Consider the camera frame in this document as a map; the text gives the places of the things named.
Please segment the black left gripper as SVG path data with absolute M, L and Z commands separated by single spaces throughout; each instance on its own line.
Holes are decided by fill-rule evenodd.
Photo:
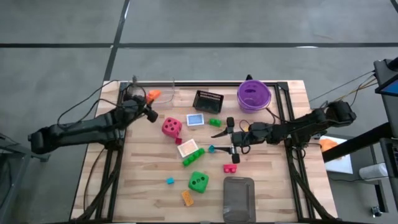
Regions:
M 132 95 L 125 92 L 123 95 L 123 123 L 132 123 L 142 116 L 154 123 L 158 113 L 152 109 L 154 100 L 148 96 Z

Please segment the grey metal cart frame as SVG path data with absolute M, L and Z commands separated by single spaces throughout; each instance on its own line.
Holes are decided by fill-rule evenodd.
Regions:
M 47 162 L 49 155 L 39 155 L 0 133 L 0 224 L 6 224 L 31 159 Z

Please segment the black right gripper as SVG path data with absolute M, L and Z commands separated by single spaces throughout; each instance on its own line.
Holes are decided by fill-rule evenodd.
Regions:
M 262 144 L 266 141 L 272 131 L 272 125 L 262 122 L 255 122 L 249 126 L 248 131 L 234 132 L 234 118 L 228 117 L 226 120 L 227 128 L 211 138 L 219 138 L 230 135 L 231 147 L 214 147 L 214 150 L 224 151 L 231 154 L 233 164 L 240 163 L 240 156 L 237 148 L 241 149 L 242 154 L 247 154 L 251 150 L 251 145 Z

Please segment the pink foam die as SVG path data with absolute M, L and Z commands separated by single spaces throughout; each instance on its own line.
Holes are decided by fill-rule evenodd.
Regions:
M 175 118 L 166 118 L 162 125 L 162 132 L 171 138 L 178 138 L 181 130 L 182 123 Z

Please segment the black equipment stand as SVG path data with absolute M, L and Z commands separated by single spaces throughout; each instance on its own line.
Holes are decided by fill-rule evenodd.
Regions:
M 393 71 L 387 67 L 391 60 L 377 60 L 373 62 L 375 77 L 379 86 L 385 84 L 395 75 L 398 71 Z M 398 138 L 398 96 L 382 95 L 385 111 L 387 114 L 388 122 L 391 126 L 392 135 Z

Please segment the white paper sheet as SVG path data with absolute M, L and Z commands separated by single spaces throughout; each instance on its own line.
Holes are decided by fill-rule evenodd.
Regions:
M 321 139 L 331 139 L 338 144 L 346 142 L 346 139 L 335 138 L 330 136 L 322 136 Z M 325 167 L 327 171 L 330 172 L 339 172 L 344 174 L 353 174 L 353 168 L 351 164 L 351 157 L 350 155 L 345 155 L 343 157 L 339 157 L 335 160 L 325 163 Z

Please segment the blue card box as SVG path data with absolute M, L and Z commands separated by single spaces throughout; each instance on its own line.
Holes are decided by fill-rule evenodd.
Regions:
M 187 126 L 201 126 L 204 125 L 204 123 L 204 115 L 201 113 L 187 115 Z

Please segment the black aluminium table frame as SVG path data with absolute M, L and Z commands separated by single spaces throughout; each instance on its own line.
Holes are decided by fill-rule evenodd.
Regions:
M 225 152 L 206 153 L 184 167 L 174 140 L 165 136 L 161 125 L 165 118 L 185 121 L 194 113 L 197 90 L 218 93 L 224 102 L 218 119 L 232 116 L 237 128 L 253 121 L 272 122 L 272 115 L 284 112 L 284 119 L 298 118 L 310 112 L 310 104 L 301 80 L 272 84 L 269 111 L 243 113 L 236 99 L 238 82 L 179 82 L 175 85 L 173 107 L 156 110 L 159 118 L 150 123 L 145 118 L 127 130 L 113 213 L 103 204 L 102 220 L 128 223 L 221 223 L 223 221 L 223 165 L 231 162 Z M 188 188 L 194 171 L 209 177 L 203 194 Z M 241 156 L 236 175 L 250 177 L 255 183 L 256 219 L 259 222 L 294 222 L 297 220 L 287 158 L 283 144 L 253 146 Z M 173 184 L 167 184 L 168 178 Z M 181 193 L 188 190 L 194 204 L 185 206 Z

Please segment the orange object on sheet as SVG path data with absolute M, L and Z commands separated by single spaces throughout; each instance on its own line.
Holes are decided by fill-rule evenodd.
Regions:
M 330 150 L 331 148 L 336 147 L 338 145 L 337 142 L 335 142 L 331 139 L 321 139 L 321 140 L 319 140 L 319 144 L 320 144 L 322 152 L 326 152 L 326 151 Z

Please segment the orange toy block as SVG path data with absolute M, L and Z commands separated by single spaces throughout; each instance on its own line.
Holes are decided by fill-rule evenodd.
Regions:
M 161 95 L 161 93 L 162 92 L 160 90 L 150 90 L 146 94 L 146 102 L 147 102 L 147 104 L 153 103 L 156 99 L 158 99 L 158 97 Z

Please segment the clear plastic bin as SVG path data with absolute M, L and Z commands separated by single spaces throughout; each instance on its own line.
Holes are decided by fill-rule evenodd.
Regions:
M 175 98 L 175 83 L 166 83 L 164 86 L 155 86 L 150 83 L 143 83 L 139 81 L 132 81 L 127 86 L 127 93 L 130 95 L 149 94 L 150 91 L 159 90 L 160 95 L 152 102 L 151 107 L 154 110 L 166 110 L 173 107 Z

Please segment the black diagonal beam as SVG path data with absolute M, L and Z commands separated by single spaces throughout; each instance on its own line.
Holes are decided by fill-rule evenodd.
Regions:
M 343 157 L 364 147 L 375 144 L 382 138 L 394 137 L 398 137 L 398 134 L 393 132 L 390 123 L 384 123 L 323 152 L 323 161 L 330 162 L 339 157 Z

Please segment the green foam die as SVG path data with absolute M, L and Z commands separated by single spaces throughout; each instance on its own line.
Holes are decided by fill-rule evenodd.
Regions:
M 189 182 L 188 182 L 188 188 L 193 191 L 203 194 L 208 185 L 208 181 L 209 181 L 209 177 L 206 174 L 204 174 L 202 172 L 194 171 L 190 177 Z

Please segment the purple plastic bucket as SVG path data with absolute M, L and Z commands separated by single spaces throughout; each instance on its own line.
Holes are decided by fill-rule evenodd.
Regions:
M 255 113 L 268 107 L 271 96 L 269 88 L 259 80 L 246 80 L 237 91 L 237 101 L 244 113 Z

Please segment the grey translucent plastic bin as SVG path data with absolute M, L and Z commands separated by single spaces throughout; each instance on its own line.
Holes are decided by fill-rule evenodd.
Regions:
M 255 224 L 254 181 L 249 177 L 226 177 L 223 181 L 223 220 L 226 224 Z

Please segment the orange card box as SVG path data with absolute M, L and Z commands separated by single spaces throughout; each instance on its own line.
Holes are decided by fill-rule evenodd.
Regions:
M 182 158 L 189 156 L 190 154 L 194 153 L 195 151 L 199 150 L 194 139 L 190 139 L 181 145 L 177 146 L 177 149 Z

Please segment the long green toy block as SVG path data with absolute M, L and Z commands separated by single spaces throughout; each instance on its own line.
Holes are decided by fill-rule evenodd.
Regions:
M 189 166 L 191 163 L 195 162 L 202 155 L 204 155 L 204 148 L 199 148 L 199 150 L 195 151 L 193 154 L 189 155 L 186 159 L 183 160 L 182 164 L 184 167 Z

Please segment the yellow-orange toy block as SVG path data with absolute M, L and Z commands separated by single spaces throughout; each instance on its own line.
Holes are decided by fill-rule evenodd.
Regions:
M 188 190 L 184 190 L 181 195 L 185 206 L 190 207 L 194 204 L 193 198 Z

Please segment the white paper roll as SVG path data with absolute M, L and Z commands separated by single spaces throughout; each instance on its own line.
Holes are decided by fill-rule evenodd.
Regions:
M 359 176 L 365 181 L 373 181 L 388 177 L 389 175 L 386 164 L 383 162 L 360 168 Z

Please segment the blue lit screen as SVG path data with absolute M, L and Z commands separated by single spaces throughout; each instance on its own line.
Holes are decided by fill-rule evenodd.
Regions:
M 375 93 L 380 95 L 398 96 L 398 77 L 391 78 L 375 89 Z

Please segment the black slotted plastic basket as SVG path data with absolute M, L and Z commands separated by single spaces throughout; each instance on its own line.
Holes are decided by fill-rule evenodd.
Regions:
M 221 112 L 223 100 L 223 95 L 197 90 L 192 106 L 198 111 L 218 114 Z

